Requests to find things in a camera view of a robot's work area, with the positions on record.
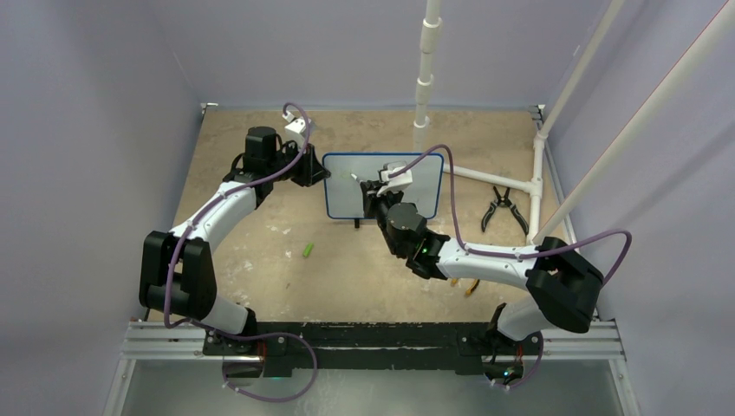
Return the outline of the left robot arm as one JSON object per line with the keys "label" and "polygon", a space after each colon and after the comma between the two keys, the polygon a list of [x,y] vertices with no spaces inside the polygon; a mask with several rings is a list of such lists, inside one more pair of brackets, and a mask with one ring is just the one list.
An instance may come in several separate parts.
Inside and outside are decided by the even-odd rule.
{"label": "left robot arm", "polygon": [[139,302],[164,315],[165,325],[196,323],[224,334],[236,354],[258,343],[255,312],[218,293],[212,255],[248,215],[257,210],[280,181],[310,187],[329,178],[310,143],[304,120],[292,121],[282,137],[272,127],[251,127],[244,150],[231,162],[218,189],[185,222],[144,239]]}

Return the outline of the blue framed whiteboard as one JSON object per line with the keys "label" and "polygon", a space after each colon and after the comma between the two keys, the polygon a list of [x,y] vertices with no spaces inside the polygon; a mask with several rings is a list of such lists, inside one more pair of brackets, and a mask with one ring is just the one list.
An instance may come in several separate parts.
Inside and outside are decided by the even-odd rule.
{"label": "blue framed whiteboard", "polygon": [[402,200],[415,204],[418,213],[434,218],[439,207],[445,158],[430,153],[409,171],[390,178],[391,173],[405,168],[418,153],[326,153],[322,165],[330,172],[324,181],[327,216],[338,220],[365,219],[362,185],[384,188],[384,196],[402,192]]}

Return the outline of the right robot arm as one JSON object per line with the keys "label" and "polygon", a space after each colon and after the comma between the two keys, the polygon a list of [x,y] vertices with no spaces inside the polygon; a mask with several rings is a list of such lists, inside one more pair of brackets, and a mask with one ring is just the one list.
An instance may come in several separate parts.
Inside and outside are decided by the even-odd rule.
{"label": "right robot arm", "polygon": [[489,346],[506,353],[529,335],[547,328],[589,331],[603,286],[602,273],[563,240],[539,245],[497,247],[461,244],[431,231],[402,192],[384,192],[378,181],[359,184],[363,211],[375,219],[392,255],[424,279],[477,279],[524,289],[527,296],[497,309],[486,330]]}

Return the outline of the green marker cap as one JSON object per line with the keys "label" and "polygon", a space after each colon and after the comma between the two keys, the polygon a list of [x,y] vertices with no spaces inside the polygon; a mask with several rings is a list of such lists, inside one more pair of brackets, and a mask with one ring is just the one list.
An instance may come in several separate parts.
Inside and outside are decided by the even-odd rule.
{"label": "green marker cap", "polygon": [[306,245],[306,247],[304,248],[304,251],[303,251],[303,253],[302,253],[302,256],[303,256],[304,258],[308,258],[308,257],[310,256],[310,254],[311,254],[312,250],[314,249],[314,246],[315,246],[315,245],[314,245],[313,243],[308,243],[308,244]]}

